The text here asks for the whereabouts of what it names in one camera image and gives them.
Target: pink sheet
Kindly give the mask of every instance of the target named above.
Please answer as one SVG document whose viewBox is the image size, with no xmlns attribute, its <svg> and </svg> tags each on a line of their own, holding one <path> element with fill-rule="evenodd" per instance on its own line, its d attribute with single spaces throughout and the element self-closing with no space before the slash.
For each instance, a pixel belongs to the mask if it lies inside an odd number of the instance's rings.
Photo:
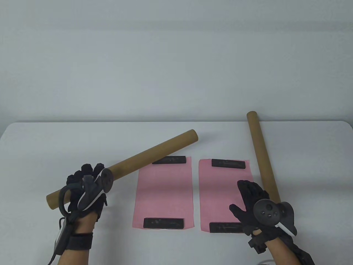
<svg viewBox="0 0 353 265">
<path fill-rule="evenodd" d="M 245 210 L 237 186 L 238 180 L 253 181 L 249 160 L 245 169 L 212 167 L 211 159 L 199 161 L 201 230 L 210 232 L 210 222 L 239 222 L 229 210 L 230 204 Z"/>
<path fill-rule="evenodd" d="M 194 227 L 191 157 L 186 164 L 150 164 L 140 169 L 132 227 L 143 228 L 148 217 L 184 218 L 184 229 Z"/>
</svg>

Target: gray wall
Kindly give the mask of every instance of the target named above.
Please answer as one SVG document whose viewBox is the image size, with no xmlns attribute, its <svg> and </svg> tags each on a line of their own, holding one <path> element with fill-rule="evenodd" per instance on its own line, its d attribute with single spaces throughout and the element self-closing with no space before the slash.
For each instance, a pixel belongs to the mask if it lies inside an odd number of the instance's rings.
<svg viewBox="0 0 353 265">
<path fill-rule="evenodd" d="M 0 0 L 14 121 L 353 124 L 353 1 Z"/>
</svg>

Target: white tabletop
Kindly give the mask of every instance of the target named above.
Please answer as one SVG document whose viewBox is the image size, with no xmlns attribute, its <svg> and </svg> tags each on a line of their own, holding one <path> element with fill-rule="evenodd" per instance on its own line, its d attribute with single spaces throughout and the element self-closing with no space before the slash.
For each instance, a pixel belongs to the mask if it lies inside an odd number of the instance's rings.
<svg viewBox="0 0 353 265">
<path fill-rule="evenodd" d="M 316 264 L 353 260 L 353 131 L 345 122 L 262 122 L 283 201 L 295 210 L 294 239 Z M 177 155 L 192 157 L 195 227 L 183 231 L 132 228 L 137 172 L 114 182 L 94 231 L 90 264 L 255 265 L 239 234 L 200 230 L 198 161 L 249 159 L 261 183 L 247 122 L 14 123 L 0 140 L 1 264 L 46 265 L 59 210 L 45 196 L 84 163 L 117 163 L 195 129 L 199 141 Z"/>
</svg>

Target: cardboard tube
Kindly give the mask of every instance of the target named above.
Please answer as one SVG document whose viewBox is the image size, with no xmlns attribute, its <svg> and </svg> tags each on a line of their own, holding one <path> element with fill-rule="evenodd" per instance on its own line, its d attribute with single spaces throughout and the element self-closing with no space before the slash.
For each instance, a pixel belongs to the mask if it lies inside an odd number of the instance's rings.
<svg viewBox="0 0 353 265">
<path fill-rule="evenodd" d="M 278 193 L 275 176 L 273 174 L 270 158 L 267 153 L 265 140 L 262 135 L 259 118 L 255 111 L 250 111 L 247 115 L 252 143 L 254 145 L 257 164 L 259 165 L 262 185 L 270 195 L 270 199 L 275 203 L 281 202 Z"/>
<path fill-rule="evenodd" d="M 194 130 L 190 130 L 146 151 L 134 155 L 133 157 L 110 166 L 108 169 L 113 174 L 114 180 L 117 180 L 197 141 L 198 136 L 196 132 Z M 47 203 L 53 210 L 59 206 L 59 192 L 60 190 L 57 190 L 47 195 Z M 70 191 L 66 192 L 64 198 L 64 203 L 68 202 L 70 202 Z"/>
</svg>

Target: hand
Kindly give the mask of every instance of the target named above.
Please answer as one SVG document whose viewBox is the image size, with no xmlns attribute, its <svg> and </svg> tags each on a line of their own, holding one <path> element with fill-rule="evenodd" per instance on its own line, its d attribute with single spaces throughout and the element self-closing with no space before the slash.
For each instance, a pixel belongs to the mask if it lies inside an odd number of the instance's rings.
<svg viewBox="0 0 353 265">
<path fill-rule="evenodd" d="M 84 164 L 81 167 L 81 170 L 78 170 L 75 172 L 74 175 L 70 175 L 67 177 L 66 184 L 81 183 L 83 185 L 83 176 L 84 175 L 92 175 L 95 180 L 97 178 L 98 174 L 103 169 L 104 169 L 104 165 L 101 163 L 97 164 L 94 169 L 92 169 L 92 166 L 90 164 Z M 71 190 L 70 205 L 68 207 L 69 212 L 77 210 L 78 201 L 80 200 L 83 193 L 84 193 L 83 189 L 72 189 Z M 107 205 L 107 200 L 106 200 L 106 195 L 102 194 L 87 210 L 80 213 L 80 218 L 83 219 L 88 214 L 94 212 L 97 215 L 95 218 L 95 222 L 98 221 L 98 219 L 101 216 L 104 204 Z"/>
<path fill-rule="evenodd" d="M 238 188 L 244 201 L 244 212 L 238 206 L 231 204 L 229 210 L 244 226 L 244 232 L 250 235 L 254 230 L 260 229 L 265 234 L 267 240 L 273 240 L 279 236 L 281 229 L 274 226 L 265 226 L 258 222 L 253 213 L 254 205 L 261 199 L 269 199 L 269 195 L 255 182 L 246 180 L 238 181 Z"/>
</svg>

